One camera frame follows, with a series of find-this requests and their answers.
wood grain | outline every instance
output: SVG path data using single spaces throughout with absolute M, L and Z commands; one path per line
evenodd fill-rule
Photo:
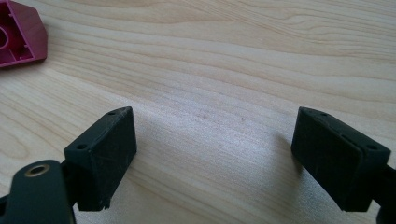
M 341 212 L 290 142 L 303 105 L 396 149 L 395 1 L 18 2 L 49 57 L 0 70 L 2 195 L 131 105 L 138 153 L 110 209 L 78 223 L 375 223 L 376 203 Z

screw hole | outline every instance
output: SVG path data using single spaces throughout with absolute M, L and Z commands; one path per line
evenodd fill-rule
M 84 148 L 86 148 L 86 147 L 87 147 L 87 145 L 81 144 L 81 145 L 78 145 L 78 146 L 77 146 L 77 149 L 84 149 Z
M 370 148 L 371 150 L 377 150 L 378 148 L 376 146 L 373 145 L 367 145 L 368 148 Z
M 37 165 L 35 167 L 30 168 L 25 175 L 27 177 L 35 177 L 46 173 L 50 167 L 47 164 Z

black clamp jaw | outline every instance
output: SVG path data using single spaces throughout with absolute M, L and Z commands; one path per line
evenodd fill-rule
M 62 163 L 38 161 L 14 175 L 0 224 L 70 224 L 75 203 L 80 211 L 108 208 L 135 153 L 132 108 L 108 112 L 64 149 Z
M 293 156 L 347 212 L 366 212 L 372 199 L 377 223 L 396 223 L 396 171 L 390 150 L 329 114 L 300 107 Z

black 3d printed part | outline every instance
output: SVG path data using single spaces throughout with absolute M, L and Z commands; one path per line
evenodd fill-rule
M 67 167 L 77 174 L 80 211 L 100 211 L 110 206 L 135 153 L 131 107 L 108 112 L 64 149 Z
M 344 211 L 365 212 L 374 197 L 386 197 L 377 180 L 390 150 L 329 114 L 300 107 L 291 151 Z
M 108 208 L 135 153 L 132 108 L 105 114 L 64 150 L 62 164 L 38 161 L 14 175 L 0 198 L 0 224 L 70 224 L 75 203 L 83 211 Z

red plastic part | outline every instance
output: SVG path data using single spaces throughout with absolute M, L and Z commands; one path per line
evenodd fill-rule
M 0 67 L 47 58 L 47 42 L 35 8 L 0 0 Z

